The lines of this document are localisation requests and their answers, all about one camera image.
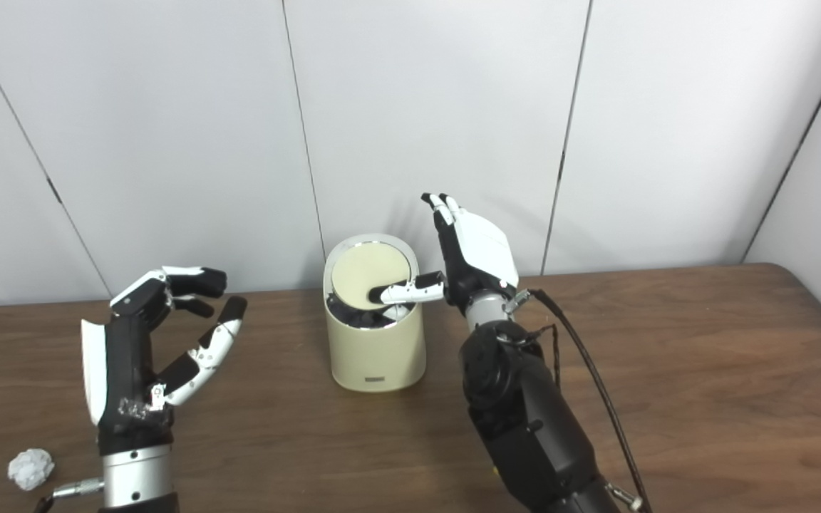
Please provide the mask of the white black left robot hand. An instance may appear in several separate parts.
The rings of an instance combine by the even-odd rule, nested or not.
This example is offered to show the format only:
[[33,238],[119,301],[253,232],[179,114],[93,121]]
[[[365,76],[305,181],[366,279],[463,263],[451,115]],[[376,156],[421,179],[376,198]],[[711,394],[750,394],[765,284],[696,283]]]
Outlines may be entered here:
[[[173,443],[175,408],[214,377],[242,327],[243,296],[228,298],[219,313],[209,305],[227,285],[226,272],[214,267],[164,266],[114,296],[105,324],[82,321],[84,388],[101,457]],[[174,311],[215,324],[195,347],[156,370],[151,334]]]

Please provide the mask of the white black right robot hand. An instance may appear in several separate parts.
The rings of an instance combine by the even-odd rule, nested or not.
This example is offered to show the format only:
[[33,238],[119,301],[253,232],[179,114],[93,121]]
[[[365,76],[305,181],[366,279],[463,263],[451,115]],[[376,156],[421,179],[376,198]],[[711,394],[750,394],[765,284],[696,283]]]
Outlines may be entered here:
[[368,290],[375,305],[445,300],[474,324],[512,317],[519,273],[504,231],[447,194],[422,194],[438,235],[444,269]]

